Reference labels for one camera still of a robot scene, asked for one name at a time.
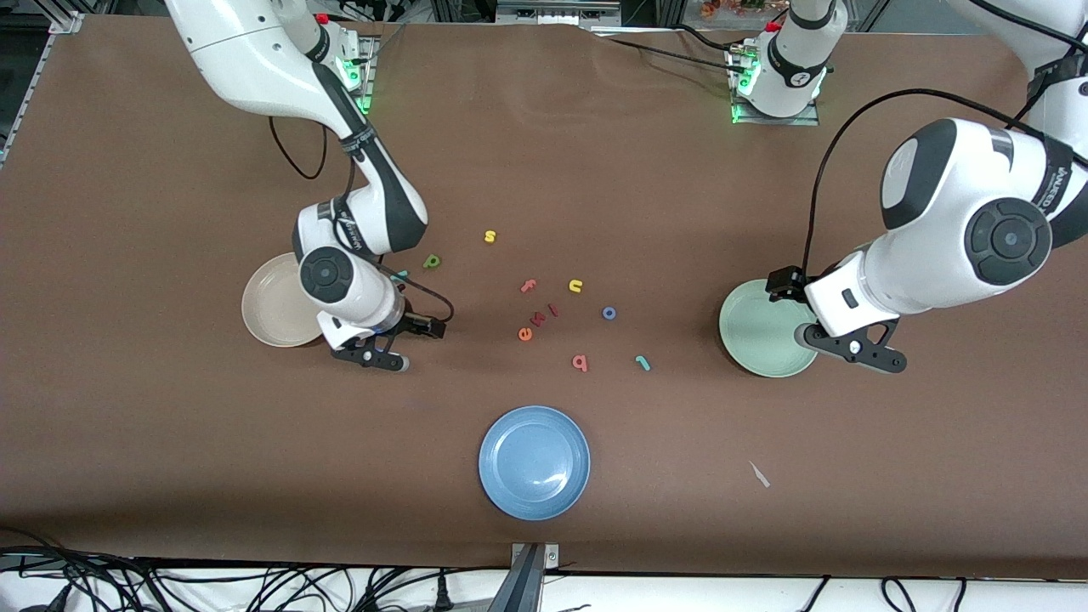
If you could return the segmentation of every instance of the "blue plate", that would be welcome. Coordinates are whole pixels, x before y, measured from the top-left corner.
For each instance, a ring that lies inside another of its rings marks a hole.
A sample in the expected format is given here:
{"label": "blue plate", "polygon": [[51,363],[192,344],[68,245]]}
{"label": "blue plate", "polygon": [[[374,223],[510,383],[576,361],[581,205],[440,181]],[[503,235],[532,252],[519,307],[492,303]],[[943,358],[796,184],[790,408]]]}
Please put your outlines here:
{"label": "blue plate", "polygon": [[570,417],[523,406],[499,417],[480,446],[480,481],[499,510],[522,521],[555,518],[590,480],[590,445]]}

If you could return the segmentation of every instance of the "brown table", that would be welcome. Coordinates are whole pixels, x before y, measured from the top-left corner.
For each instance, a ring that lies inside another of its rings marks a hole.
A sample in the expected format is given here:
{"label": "brown table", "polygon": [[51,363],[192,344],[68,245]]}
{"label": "brown table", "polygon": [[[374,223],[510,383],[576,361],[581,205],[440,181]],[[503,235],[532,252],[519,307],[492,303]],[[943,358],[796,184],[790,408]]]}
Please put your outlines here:
{"label": "brown table", "polygon": [[[239,315],[298,209],[343,188],[339,151],[302,181],[168,21],[88,17],[0,172],[0,519],[137,555],[502,565],[551,540],[586,571],[1085,577],[1085,244],[1007,295],[907,318],[901,376],[820,358],[767,380],[720,347],[729,291],[799,260],[849,113],[907,86],[1022,98],[989,39],[846,36],[833,59],[823,126],[732,125],[713,69],[565,26],[407,27],[372,118],[431,227],[388,260],[458,314],[444,341],[403,341],[412,369],[391,375],[268,347]],[[904,99],[848,135],[815,267],[882,231],[885,160],[943,115],[976,118]],[[318,130],[281,126],[314,163]],[[559,318],[519,342],[548,303]],[[566,412],[593,452],[582,500],[540,524],[477,475],[490,424],[524,404]]]}

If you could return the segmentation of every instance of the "green plate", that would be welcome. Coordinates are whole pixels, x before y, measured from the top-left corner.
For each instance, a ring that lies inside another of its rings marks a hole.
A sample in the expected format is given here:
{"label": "green plate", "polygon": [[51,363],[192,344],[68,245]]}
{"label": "green plate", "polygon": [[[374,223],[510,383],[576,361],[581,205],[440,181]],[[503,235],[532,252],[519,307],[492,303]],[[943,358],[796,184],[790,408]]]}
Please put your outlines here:
{"label": "green plate", "polygon": [[816,358],[816,352],[798,344],[793,332],[816,322],[806,306],[768,299],[767,281],[749,281],[726,297],[718,316],[721,342],[737,363],[768,378],[800,374]]}

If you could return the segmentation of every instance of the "white floor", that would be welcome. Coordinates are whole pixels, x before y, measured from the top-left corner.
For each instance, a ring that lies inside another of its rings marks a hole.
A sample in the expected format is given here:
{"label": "white floor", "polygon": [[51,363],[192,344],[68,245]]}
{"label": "white floor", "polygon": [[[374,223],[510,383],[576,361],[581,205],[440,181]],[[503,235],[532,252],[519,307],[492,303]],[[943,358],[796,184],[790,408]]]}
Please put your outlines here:
{"label": "white floor", "polygon": [[[405,576],[424,575],[433,570],[419,570]],[[260,570],[215,570],[169,572],[186,577],[213,577],[259,575]],[[311,576],[320,575],[313,571]],[[355,592],[361,593],[369,571],[351,572]],[[495,595],[503,582],[503,572],[482,571],[455,574],[448,577],[449,596],[455,603],[487,600]],[[321,586],[330,593],[333,608],[343,611],[350,591],[343,574],[324,580]],[[260,588],[260,579],[234,584],[180,584],[168,583],[171,590],[200,611],[242,612]],[[14,573],[0,576],[0,612],[15,612],[35,604],[46,604],[59,592],[63,582],[57,578],[24,577]],[[818,578],[687,578],[687,577],[549,577],[544,587],[541,612],[562,612],[583,607],[586,612],[638,611],[714,611],[714,612],[798,612],[801,610]],[[959,583],[954,580],[903,580],[917,612],[950,612]],[[261,610],[273,610],[294,592],[285,587]],[[108,603],[116,603],[116,596],[109,589],[99,589]],[[892,589],[897,605],[908,610]],[[145,591],[144,600],[150,601]],[[434,604],[435,580],[425,580],[406,587],[383,598],[380,604],[387,608],[401,605],[410,611],[422,611]],[[185,610],[181,604],[175,610]],[[287,610],[321,612],[318,598],[307,598],[292,603]],[[1088,610],[1088,585],[1083,583],[1042,583],[1010,580],[972,580],[961,607],[962,612],[1065,612]],[[70,597],[67,612],[91,612],[89,599],[76,593]],[[832,579],[824,589],[813,612],[820,611],[883,611],[891,608],[880,593],[880,580],[842,578]]]}

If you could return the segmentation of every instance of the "plate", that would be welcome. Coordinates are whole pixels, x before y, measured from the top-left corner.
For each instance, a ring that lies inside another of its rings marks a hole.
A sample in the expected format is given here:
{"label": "plate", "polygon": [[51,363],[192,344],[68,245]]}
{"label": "plate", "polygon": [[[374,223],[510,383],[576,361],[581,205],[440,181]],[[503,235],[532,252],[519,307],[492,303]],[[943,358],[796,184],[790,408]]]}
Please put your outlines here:
{"label": "plate", "polygon": [[766,286],[766,280],[755,280],[734,289],[721,305],[718,332],[726,350],[745,369],[768,378],[786,378],[800,374],[816,359],[815,351],[793,339],[793,332],[816,322],[816,316],[792,299],[771,303]]}
{"label": "plate", "polygon": [[590,480],[590,445],[578,425],[547,406],[499,417],[480,446],[480,481],[492,503],[522,521],[570,510]]}
{"label": "plate", "polygon": [[320,308],[302,290],[294,253],[268,260],[242,293],[242,320],[254,338],[272,346],[299,346],[321,335]]}

